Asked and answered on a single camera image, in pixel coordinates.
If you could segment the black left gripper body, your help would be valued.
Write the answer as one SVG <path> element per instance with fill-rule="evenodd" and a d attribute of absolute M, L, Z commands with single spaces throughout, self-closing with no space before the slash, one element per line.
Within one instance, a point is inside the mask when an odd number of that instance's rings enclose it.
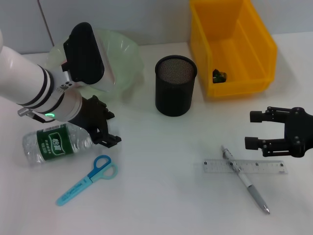
<path fill-rule="evenodd" d="M 108 110 L 106 104 L 95 95 L 92 98 L 82 98 L 78 114 L 68 122 L 86 130 L 91 138 L 108 138 Z"/>

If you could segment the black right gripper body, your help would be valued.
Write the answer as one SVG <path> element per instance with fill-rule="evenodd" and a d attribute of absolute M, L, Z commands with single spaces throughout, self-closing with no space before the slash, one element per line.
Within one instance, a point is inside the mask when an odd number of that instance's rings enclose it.
<path fill-rule="evenodd" d="M 284 135 L 290 155 L 302 158 L 313 148 L 313 116 L 301 107 L 292 108 L 285 122 Z"/>

